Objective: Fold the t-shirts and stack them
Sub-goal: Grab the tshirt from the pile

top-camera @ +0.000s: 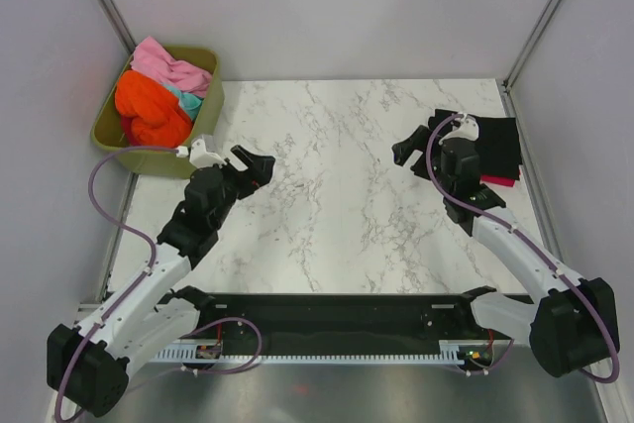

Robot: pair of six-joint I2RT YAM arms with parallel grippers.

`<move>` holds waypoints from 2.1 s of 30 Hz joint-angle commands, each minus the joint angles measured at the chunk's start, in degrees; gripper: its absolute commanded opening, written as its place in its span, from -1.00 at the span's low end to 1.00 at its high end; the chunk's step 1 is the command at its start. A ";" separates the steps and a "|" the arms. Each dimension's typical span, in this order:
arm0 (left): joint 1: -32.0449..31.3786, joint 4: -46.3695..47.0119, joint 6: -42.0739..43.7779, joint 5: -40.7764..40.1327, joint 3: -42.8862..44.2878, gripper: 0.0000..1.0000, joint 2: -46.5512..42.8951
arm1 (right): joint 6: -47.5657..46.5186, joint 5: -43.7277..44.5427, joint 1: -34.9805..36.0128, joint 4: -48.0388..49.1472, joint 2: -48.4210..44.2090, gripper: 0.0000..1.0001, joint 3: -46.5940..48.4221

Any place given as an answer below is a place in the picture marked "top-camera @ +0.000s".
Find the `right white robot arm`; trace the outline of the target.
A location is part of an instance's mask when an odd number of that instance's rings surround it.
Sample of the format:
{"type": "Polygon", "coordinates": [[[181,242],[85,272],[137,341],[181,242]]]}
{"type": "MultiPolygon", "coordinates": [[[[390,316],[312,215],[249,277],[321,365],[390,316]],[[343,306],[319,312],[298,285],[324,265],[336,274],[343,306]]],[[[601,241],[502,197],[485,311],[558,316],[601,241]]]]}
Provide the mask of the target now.
{"type": "Polygon", "coordinates": [[[456,330],[469,338],[485,329],[497,331],[527,345],[542,369],[555,377],[587,373],[588,366],[609,359],[610,374],[593,380],[616,381],[620,341],[613,289],[602,278],[588,280],[569,268],[519,224],[481,180],[478,136],[474,117],[454,114],[435,129],[418,127],[391,148],[399,166],[420,152],[412,172],[434,184],[449,218],[490,250],[531,298],[522,303],[486,291],[454,312],[456,330]]]}

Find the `orange t shirt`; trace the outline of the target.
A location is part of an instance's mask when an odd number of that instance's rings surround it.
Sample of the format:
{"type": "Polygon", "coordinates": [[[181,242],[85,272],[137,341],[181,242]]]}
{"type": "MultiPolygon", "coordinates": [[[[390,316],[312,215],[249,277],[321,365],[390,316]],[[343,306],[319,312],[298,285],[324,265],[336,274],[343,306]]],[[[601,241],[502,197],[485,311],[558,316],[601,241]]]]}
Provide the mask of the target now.
{"type": "Polygon", "coordinates": [[[114,103],[132,146],[176,148],[192,131],[193,123],[177,97],[137,71],[129,69],[121,75],[114,103]]]}

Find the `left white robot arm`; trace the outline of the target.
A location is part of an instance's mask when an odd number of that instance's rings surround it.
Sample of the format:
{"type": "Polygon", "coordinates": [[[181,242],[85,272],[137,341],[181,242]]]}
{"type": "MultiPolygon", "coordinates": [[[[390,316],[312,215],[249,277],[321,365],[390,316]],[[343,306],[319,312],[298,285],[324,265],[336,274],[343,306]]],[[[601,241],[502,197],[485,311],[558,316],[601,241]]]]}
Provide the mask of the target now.
{"type": "Polygon", "coordinates": [[[216,311],[197,289],[159,301],[190,274],[218,241],[218,232],[233,205],[269,184],[275,159],[241,146],[232,154],[244,165],[235,168],[203,141],[172,150],[194,170],[184,197],[154,239],[149,258],[128,283],[72,327],[57,325],[47,339],[47,383],[57,396],[53,419],[65,421],[62,405],[72,402],[79,413],[107,414],[122,398],[132,376],[156,353],[179,337],[206,337],[217,326],[216,311]]]}

